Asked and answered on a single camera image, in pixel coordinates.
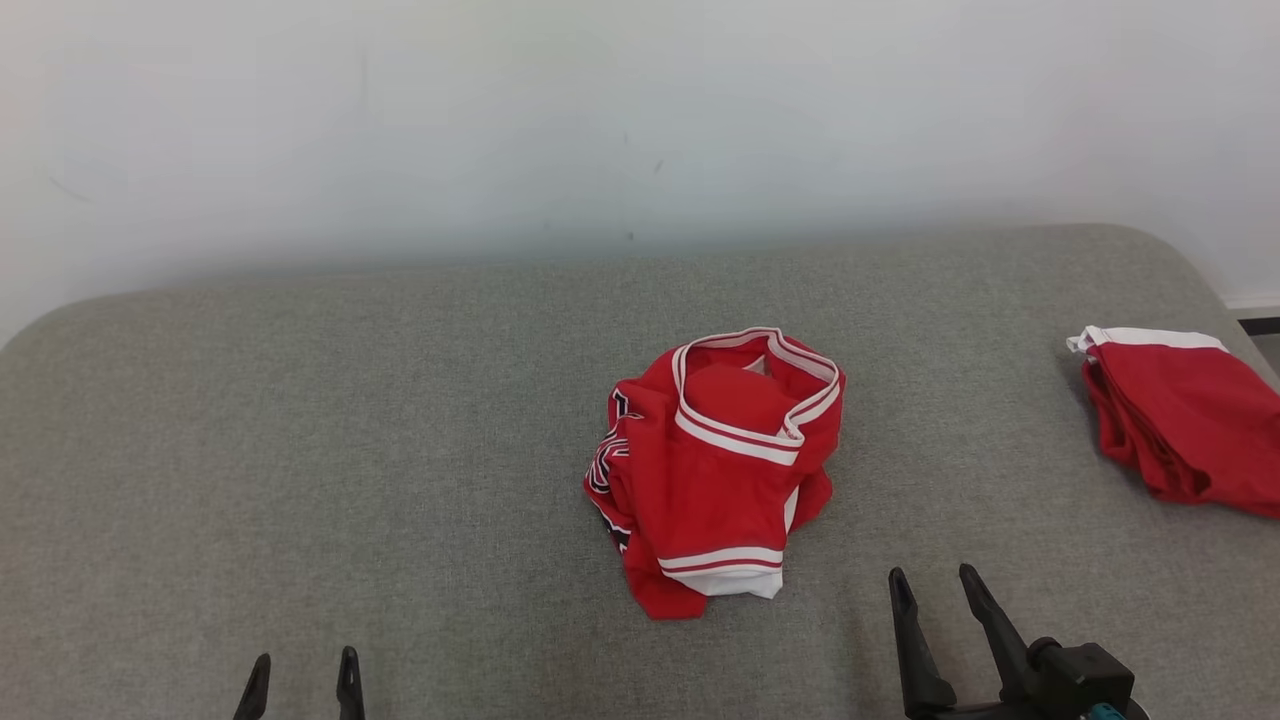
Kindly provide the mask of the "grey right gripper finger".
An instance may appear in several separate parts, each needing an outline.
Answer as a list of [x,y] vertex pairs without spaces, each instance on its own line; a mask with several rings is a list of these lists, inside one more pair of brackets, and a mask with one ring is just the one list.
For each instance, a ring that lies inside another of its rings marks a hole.
[[901,568],[890,571],[888,587],[904,714],[908,719],[936,719],[940,714],[950,714],[956,694],[940,675],[919,624],[915,594]]
[[1000,680],[1001,701],[1027,701],[1028,644],[983,582],[977,569],[963,562],[959,577],[973,618],[983,626]]

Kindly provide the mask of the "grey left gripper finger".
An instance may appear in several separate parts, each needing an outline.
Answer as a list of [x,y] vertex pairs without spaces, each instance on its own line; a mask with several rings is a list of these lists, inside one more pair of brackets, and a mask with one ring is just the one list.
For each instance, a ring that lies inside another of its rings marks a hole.
[[270,673],[271,656],[270,653],[261,653],[255,660],[239,702],[233,712],[234,720],[262,719],[268,708]]
[[339,720],[366,719],[358,653],[353,646],[346,646],[340,652],[335,698],[339,705]]

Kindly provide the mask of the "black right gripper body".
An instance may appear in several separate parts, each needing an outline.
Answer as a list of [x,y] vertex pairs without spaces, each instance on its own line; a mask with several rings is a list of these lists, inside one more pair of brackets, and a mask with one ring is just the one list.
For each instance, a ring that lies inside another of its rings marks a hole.
[[1038,705],[1033,702],[995,702],[968,706],[908,705],[909,719],[1083,719],[1085,706]]

